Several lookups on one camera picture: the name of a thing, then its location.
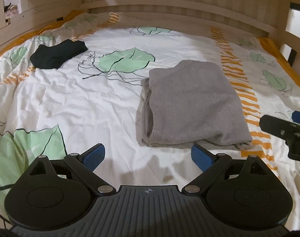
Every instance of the wooden bed frame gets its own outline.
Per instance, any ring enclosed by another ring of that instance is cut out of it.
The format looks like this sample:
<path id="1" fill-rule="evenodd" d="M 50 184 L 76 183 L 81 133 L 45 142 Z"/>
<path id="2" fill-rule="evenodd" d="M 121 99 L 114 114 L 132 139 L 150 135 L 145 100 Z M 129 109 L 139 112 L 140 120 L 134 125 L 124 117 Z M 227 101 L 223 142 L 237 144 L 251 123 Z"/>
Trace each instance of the wooden bed frame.
<path id="1" fill-rule="evenodd" d="M 0 51 L 17 37 L 56 22 L 71 10 L 93 13 L 131 12 L 143 17 L 213 23 L 223 29 L 270 37 L 278 48 L 283 44 L 297 52 L 300 38 L 287 32 L 290 3 L 300 0 L 20 0 L 22 13 L 6 26 L 0 0 Z"/>

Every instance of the gray fabric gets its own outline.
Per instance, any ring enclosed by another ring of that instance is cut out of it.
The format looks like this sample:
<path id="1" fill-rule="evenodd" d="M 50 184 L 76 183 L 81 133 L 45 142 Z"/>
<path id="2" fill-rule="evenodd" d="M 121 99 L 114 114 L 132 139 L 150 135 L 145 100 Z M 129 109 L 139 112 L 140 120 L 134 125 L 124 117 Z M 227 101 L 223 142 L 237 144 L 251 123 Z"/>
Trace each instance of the gray fabric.
<path id="1" fill-rule="evenodd" d="M 252 140 L 239 96 L 211 62 L 181 61 L 152 69 L 143 81 L 142 138 L 148 145 L 206 140 L 233 145 Z"/>

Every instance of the white bedding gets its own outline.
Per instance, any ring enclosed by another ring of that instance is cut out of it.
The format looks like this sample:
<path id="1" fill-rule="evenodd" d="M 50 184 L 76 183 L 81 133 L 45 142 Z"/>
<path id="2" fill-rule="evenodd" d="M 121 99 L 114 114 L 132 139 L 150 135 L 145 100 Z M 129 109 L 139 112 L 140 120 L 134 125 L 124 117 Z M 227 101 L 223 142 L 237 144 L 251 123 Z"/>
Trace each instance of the white bedding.
<path id="1" fill-rule="evenodd" d="M 300 162 L 287 157 L 283 140 L 268 137 L 257 126 L 263 114 L 290 120 L 292 111 L 300 111 L 300 87 L 255 37 L 188 24 L 185 32 L 196 29 L 206 37 L 139 27 L 160 26 L 153 24 L 119 14 L 108 18 L 105 13 L 84 13 L 0 57 L 0 186 L 14 183 L 41 153 L 58 159 L 65 151 L 83 153 L 102 143 L 106 157 L 94 172 L 116 189 L 160 184 L 181 189 L 201 171 L 192 162 L 190 149 L 141 143 L 140 80 L 153 68 L 173 67 L 181 60 L 210 61 L 225 70 L 241 95 L 255 140 L 249 151 L 224 147 L 221 152 L 233 158 L 246 158 L 250 151 L 261 156 L 293 197 L 286 227 L 300 229 Z M 88 51 L 58 70 L 34 71 L 29 58 L 38 45 L 65 39 L 84 41 Z M 211 145 L 206 148 L 215 154 L 220 151 Z M 8 191 L 0 191 L 0 214 L 5 217 Z"/>

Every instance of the orange fabric edge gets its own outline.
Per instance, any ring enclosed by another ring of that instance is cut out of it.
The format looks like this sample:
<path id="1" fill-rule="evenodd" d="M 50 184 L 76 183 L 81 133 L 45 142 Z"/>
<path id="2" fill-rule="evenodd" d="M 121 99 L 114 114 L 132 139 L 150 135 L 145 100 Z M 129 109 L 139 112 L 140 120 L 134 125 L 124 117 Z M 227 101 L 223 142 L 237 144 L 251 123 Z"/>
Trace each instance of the orange fabric edge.
<path id="1" fill-rule="evenodd" d="M 293 79 L 293 81 L 300 87 L 300 76 L 292 69 L 290 64 L 279 51 L 273 40 L 270 38 L 258 37 L 258 40 L 264 50 L 274 56 L 277 62 L 285 70 L 285 72 Z"/>
<path id="2" fill-rule="evenodd" d="M 48 26 L 46 26 L 45 28 L 41 29 L 40 31 L 32 31 L 32 32 L 29 32 L 27 34 L 24 34 L 20 37 L 18 37 L 17 39 L 15 39 L 13 42 L 11 42 L 9 45 L 7 45 L 4 49 L 2 49 L 0 51 L 0 57 L 5 53 L 7 52 L 8 50 L 14 48 L 15 46 L 18 46 L 18 45 L 21 45 L 23 44 L 25 41 L 27 41 L 28 39 L 34 37 L 34 36 L 38 36 L 40 35 L 41 33 L 43 33 L 44 31 L 46 30 L 50 30 L 50 29 L 56 29 L 56 28 L 59 28 L 61 27 L 64 23 L 66 23 L 67 21 L 69 20 L 72 20 L 74 19 L 76 16 L 84 13 L 85 11 L 77 11 L 77 10 L 72 10 L 65 18 L 64 20 L 61 20 L 61 21 L 57 21 L 55 23 L 52 23 Z"/>

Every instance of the ribbed plastic panel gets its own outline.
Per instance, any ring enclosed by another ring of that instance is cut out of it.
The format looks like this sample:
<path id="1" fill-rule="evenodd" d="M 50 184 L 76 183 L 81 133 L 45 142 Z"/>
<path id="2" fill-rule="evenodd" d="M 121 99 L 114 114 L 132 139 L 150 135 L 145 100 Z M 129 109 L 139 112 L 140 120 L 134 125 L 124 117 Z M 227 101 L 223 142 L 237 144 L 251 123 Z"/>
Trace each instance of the ribbed plastic panel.
<path id="1" fill-rule="evenodd" d="M 23 237 L 280 237 L 286 234 L 282 226 L 261 232 L 227 226 L 208 212 L 199 197 L 185 196 L 176 186 L 122 186 L 119 193 L 98 198 L 92 209 L 72 225 L 52 231 L 21 227 L 14 227 L 13 231 Z"/>

